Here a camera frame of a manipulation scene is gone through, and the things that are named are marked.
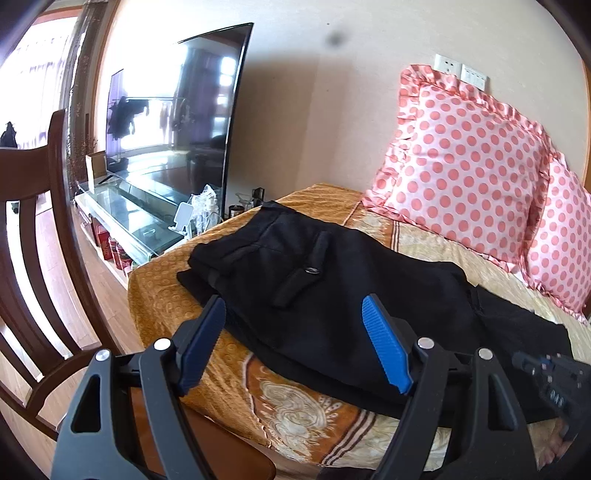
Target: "glass shelf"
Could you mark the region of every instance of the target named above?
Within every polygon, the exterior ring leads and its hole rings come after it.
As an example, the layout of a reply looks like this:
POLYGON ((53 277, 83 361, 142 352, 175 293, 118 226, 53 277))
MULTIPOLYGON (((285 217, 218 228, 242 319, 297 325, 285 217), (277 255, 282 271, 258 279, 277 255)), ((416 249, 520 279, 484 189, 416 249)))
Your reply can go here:
POLYGON ((169 200, 115 176, 96 179, 93 189, 81 184, 80 190, 75 197, 78 206, 95 217, 139 265, 183 240, 168 228, 174 225, 177 210, 169 200))

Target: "orange bedspread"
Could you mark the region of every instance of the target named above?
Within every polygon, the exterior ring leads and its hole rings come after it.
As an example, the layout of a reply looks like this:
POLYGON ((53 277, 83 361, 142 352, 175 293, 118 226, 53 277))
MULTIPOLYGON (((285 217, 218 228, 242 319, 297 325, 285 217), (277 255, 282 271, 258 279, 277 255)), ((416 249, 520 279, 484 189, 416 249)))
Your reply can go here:
MULTIPOLYGON (((575 357, 591 363, 591 329, 461 245, 367 212, 360 199, 359 192, 318 184, 279 202, 305 215, 364 231, 405 255, 456 263, 474 285, 565 324, 575 357)), ((176 280, 176 272, 188 268, 194 246, 235 232, 254 214, 251 210, 228 220, 133 272, 129 309, 144 345, 170 337, 181 322, 199 315, 201 306, 176 280)), ((273 373, 226 331, 200 385, 183 401, 242 437, 299 462, 320 465, 375 468, 398 426, 396 419, 326 397, 273 373)), ((530 426, 537 450, 552 427, 553 421, 530 426)), ((439 429, 427 468, 441 464, 448 439, 449 430, 439 429)))

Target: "dark spot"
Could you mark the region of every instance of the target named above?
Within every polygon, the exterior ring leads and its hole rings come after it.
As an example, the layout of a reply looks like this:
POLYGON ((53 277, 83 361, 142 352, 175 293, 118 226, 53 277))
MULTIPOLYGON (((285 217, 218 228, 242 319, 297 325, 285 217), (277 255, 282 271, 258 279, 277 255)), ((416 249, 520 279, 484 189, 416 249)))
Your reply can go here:
POLYGON ((343 31, 335 30, 326 37, 326 43, 329 47, 340 47, 347 41, 347 35, 343 31))

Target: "chair back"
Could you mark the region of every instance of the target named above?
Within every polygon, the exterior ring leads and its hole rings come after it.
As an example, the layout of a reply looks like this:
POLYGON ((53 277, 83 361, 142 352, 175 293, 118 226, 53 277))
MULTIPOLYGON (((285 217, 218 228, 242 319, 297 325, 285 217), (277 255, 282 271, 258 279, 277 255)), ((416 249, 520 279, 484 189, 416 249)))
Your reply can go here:
POLYGON ((97 349, 108 348, 115 355, 121 353, 98 304, 76 242, 69 188, 62 162, 64 117, 64 110, 53 113, 47 145, 44 147, 33 150, 0 148, 0 318, 41 372, 39 378, 35 378, 21 360, 23 355, 17 355, 5 336, 0 335, 0 352, 31 387, 27 399, 22 402, 0 381, 0 398, 26 421, 53 439, 57 439, 56 427, 39 415, 48 395, 69 376, 88 366, 97 349), (57 313, 47 290, 41 272, 35 232, 37 196, 47 191, 51 192, 57 235, 68 274, 80 304, 99 338, 100 346, 95 345, 90 349, 78 346, 57 313), (25 270, 39 306, 56 335, 71 353, 67 359, 53 346, 35 321, 17 282, 9 250, 5 206, 6 202, 17 200, 20 203, 18 228, 25 270))

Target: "curved tv screen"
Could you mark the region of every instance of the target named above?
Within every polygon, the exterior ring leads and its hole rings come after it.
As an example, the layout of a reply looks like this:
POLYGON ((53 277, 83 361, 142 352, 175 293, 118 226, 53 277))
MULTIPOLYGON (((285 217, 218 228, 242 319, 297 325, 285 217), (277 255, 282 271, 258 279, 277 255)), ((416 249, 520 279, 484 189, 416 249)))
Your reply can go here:
POLYGON ((115 73, 107 170, 171 203, 206 185, 223 212, 232 114, 252 24, 189 38, 115 73))

